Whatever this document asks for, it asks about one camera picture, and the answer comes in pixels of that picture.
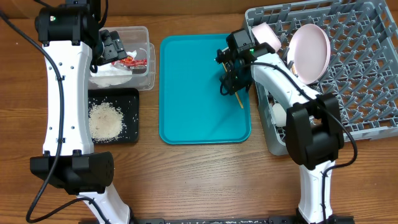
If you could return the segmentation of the red snack wrapper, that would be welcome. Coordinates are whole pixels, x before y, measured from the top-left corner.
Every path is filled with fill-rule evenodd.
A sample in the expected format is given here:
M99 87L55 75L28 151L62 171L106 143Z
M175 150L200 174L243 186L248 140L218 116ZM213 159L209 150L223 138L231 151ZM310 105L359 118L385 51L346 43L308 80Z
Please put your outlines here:
M131 56L124 58L122 60L117 60L112 62L111 65L114 67L128 68L128 69L143 69L147 67L147 60L141 59L136 60Z

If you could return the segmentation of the white tissue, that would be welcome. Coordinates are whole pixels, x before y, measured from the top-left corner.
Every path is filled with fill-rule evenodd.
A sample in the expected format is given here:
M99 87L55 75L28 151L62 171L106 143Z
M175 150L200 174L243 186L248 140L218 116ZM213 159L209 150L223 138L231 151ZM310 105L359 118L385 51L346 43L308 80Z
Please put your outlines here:
M128 82L132 78L132 70L127 65L134 61L136 55L136 51L127 52L127 58L99 66L96 73L91 72L89 81L96 84L98 88L106 88Z

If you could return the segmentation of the white pink bowl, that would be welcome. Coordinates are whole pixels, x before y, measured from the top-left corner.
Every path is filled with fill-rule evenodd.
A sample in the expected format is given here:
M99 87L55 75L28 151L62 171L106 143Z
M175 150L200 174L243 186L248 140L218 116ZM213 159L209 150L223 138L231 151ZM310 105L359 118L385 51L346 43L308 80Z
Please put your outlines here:
M253 27L252 33L260 44L267 43L275 52L282 47L278 36L266 22Z

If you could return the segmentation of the white plastic cup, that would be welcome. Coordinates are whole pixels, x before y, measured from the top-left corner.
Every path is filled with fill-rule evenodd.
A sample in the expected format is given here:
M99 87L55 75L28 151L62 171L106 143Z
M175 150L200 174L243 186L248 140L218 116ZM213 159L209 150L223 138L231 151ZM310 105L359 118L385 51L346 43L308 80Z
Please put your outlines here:
M276 103L272 107L274 113L274 122L277 127L283 128L286 126L287 114L282 105Z

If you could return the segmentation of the pile of rice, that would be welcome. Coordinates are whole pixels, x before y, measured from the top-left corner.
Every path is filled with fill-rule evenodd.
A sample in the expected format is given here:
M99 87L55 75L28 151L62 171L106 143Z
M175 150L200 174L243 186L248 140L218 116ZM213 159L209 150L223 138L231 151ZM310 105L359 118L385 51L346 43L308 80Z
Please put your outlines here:
M88 122L92 140L95 144L116 144L134 142L139 135L139 113L128 100L110 98L90 98Z

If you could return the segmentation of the large white plate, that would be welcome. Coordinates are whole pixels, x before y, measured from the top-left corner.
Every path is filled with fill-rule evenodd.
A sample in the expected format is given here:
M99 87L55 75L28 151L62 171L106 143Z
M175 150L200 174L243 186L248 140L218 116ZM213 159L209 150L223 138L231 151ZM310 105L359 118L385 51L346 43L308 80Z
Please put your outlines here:
M317 82L328 68L331 46L326 32L315 24L305 24L293 35L287 62L293 61L298 79L306 84Z

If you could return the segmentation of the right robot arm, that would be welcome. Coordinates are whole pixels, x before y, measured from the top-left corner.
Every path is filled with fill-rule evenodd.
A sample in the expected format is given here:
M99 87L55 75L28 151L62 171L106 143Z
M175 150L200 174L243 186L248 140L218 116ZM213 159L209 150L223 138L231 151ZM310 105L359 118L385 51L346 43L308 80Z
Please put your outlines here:
M273 30L261 30L255 42L246 30L236 30L226 43L215 58L225 70L220 93L233 95L256 82L272 94L284 112L287 152L300 169L297 220L332 222L330 176L344 145L338 100L331 93L311 89L286 67L278 55L281 42Z

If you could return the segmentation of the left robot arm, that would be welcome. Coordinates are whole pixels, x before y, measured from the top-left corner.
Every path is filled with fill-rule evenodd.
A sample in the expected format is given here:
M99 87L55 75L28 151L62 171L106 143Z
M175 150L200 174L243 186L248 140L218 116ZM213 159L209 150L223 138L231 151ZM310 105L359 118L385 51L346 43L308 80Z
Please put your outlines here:
M44 7L35 29L47 69L48 118L41 156L30 171L74 195L98 223L133 223L131 208L113 185L110 152L95 152L88 122L88 79L100 65L126 57L116 32L104 29L99 1L66 1Z

